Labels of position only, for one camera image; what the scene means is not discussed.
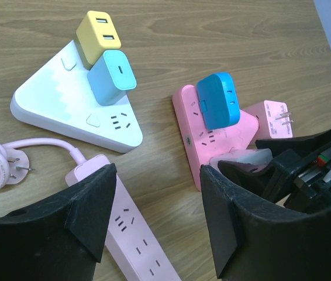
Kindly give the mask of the white cube charger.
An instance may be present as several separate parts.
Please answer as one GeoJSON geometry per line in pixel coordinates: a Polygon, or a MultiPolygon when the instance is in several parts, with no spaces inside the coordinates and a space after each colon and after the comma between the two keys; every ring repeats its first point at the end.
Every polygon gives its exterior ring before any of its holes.
{"type": "Polygon", "coordinates": [[[225,160],[228,162],[238,162],[251,165],[267,165],[273,159],[273,154],[270,149],[239,149],[231,150],[219,156],[214,156],[210,159],[209,164],[218,168],[218,162],[225,160]]]}

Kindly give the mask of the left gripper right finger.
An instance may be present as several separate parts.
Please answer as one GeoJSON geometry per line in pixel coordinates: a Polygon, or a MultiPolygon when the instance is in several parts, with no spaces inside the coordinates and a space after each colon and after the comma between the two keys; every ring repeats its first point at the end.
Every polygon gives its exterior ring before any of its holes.
{"type": "Polygon", "coordinates": [[[289,210],[210,166],[201,193],[219,280],[331,280],[331,207],[289,210]]]}

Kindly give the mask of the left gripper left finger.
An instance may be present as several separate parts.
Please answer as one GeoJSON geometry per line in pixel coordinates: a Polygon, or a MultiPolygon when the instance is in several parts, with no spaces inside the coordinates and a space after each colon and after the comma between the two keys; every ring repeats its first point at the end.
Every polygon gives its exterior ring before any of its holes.
{"type": "Polygon", "coordinates": [[[0,217],[0,280],[92,280],[102,260],[116,166],[0,217]]]}

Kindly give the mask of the pink triangular power strip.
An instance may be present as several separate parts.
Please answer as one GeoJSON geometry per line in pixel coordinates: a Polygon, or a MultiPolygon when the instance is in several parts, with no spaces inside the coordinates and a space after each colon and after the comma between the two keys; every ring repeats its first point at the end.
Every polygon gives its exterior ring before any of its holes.
{"type": "Polygon", "coordinates": [[[227,128],[208,130],[199,107],[196,87],[185,85],[172,97],[189,166],[197,190],[200,168],[211,158],[231,150],[246,149],[258,131],[256,117],[240,111],[240,120],[227,128]]]}

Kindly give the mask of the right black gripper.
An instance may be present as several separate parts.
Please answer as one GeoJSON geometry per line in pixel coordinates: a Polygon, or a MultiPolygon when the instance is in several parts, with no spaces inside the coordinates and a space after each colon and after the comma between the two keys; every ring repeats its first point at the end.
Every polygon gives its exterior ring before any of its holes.
{"type": "Polygon", "coordinates": [[[331,129],[309,136],[257,140],[255,146],[271,150],[269,164],[221,160],[217,170],[270,202],[284,199],[284,207],[295,211],[311,214],[331,207],[331,129]]]}

